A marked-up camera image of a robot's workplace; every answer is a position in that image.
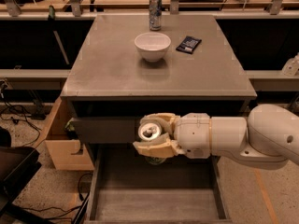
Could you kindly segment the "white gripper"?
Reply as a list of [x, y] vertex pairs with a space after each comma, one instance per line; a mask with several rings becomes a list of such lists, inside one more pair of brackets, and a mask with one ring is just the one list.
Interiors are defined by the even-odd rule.
[[207, 159], [210, 156], [210, 116], [205, 113], [190, 113], [179, 119], [173, 113], [155, 113], [143, 117], [146, 121], [157, 121], [163, 134], [151, 141], [133, 142], [136, 151], [153, 158], [172, 158], [184, 154], [189, 159]]

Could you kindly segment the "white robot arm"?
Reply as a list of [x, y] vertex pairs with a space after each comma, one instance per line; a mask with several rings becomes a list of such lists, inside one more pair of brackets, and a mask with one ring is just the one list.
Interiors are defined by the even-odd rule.
[[136, 151], [156, 162], [184, 155], [226, 157], [268, 170], [299, 164], [299, 117], [277, 105], [258, 105], [245, 118], [150, 114], [140, 120], [138, 136]]

